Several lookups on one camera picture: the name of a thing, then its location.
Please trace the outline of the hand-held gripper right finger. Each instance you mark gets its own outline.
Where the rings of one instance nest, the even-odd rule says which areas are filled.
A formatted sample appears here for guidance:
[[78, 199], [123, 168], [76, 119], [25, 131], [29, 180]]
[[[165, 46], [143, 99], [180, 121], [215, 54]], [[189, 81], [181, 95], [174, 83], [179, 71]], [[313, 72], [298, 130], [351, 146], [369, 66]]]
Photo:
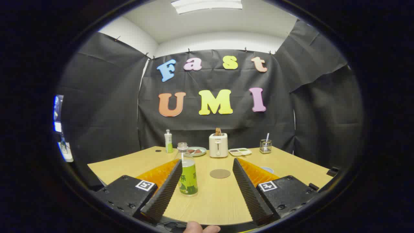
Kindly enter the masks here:
[[233, 173], [258, 226], [284, 218], [319, 196], [313, 184], [306, 185], [292, 175], [279, 178], [241, 158], [234, 159]]

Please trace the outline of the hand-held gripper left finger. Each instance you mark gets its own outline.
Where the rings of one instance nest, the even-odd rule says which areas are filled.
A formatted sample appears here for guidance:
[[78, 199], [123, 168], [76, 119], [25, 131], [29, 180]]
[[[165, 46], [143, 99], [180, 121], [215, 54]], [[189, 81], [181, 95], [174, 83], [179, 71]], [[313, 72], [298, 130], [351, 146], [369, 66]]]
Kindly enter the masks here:
[[182, 174], [182, 161], [175, 159], [138, 177], [122, 175], [98, 190], [96, 197], [121, 214], [158, 223]]

